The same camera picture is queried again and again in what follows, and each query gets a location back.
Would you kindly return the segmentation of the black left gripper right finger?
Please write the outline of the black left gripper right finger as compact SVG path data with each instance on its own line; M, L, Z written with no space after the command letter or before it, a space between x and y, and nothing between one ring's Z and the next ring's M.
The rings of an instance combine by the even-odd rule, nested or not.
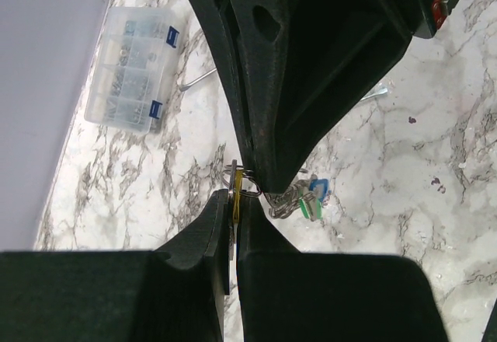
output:
M302 253L257 199L241 203L237 280L247 341L445 341L427 277L401 256Z

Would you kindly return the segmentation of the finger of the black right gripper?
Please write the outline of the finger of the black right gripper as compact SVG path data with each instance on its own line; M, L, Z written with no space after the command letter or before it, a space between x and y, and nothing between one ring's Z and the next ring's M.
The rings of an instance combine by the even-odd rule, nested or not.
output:
M254 163L252 129L231 0L189 0L207 39L227 98L243 163Z
M401 59L399 0L223 0L220 77L244 165L283 192L312 149Z

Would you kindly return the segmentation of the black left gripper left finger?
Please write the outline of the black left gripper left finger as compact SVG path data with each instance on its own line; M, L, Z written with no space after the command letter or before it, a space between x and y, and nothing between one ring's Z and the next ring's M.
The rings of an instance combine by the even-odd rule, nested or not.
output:
M3 341L220 341L228 193L156 250L1 255Z

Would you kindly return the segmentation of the silver key with yellow tag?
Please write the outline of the silver key with yellow tag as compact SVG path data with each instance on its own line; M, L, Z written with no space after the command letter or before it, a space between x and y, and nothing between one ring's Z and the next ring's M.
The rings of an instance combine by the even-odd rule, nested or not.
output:
M233 159L231 162L231 169L229 173L229 184L228 184L228 223L229 223L229 260L234 259L235 253L235 240L236 240L236 218L237 213L235 212L236 207L236 183L237 183L237 160Z

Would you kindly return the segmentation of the yellow key tag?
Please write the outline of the yellow key tag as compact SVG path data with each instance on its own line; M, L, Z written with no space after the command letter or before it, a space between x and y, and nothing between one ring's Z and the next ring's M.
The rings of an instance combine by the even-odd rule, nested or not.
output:
M233 188L234 203L233 203L233 215L232 215L232 222L234 225L237 225L240 221L240 200L241 200L242 182L243 182L243 170L236 169L234 188Z

